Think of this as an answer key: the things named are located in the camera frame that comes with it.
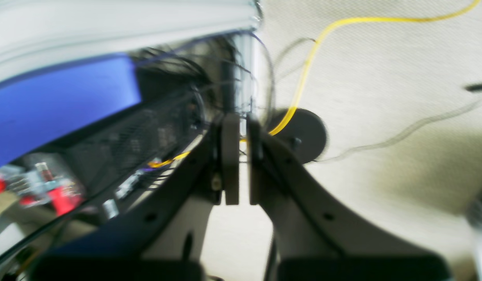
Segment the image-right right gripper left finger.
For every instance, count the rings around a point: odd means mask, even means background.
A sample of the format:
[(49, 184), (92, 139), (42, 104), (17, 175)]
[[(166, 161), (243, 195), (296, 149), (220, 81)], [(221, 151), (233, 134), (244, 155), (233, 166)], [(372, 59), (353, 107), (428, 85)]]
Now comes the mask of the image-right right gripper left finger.
[(229, 113), (152, 194), (46, 252), (32, 281), (204, 281), (199, 259), (212, 207), (239, 204), (240, 117)]

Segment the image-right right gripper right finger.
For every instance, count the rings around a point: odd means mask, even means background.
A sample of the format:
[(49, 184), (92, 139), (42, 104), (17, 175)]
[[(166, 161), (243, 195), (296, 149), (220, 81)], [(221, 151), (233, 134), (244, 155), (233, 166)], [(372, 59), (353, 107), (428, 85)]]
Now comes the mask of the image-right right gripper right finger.
[(247, 118), (250, 203), (273, 225), (266, 281), (451, 281), (444, 259), (379, 228), (325, 190)]

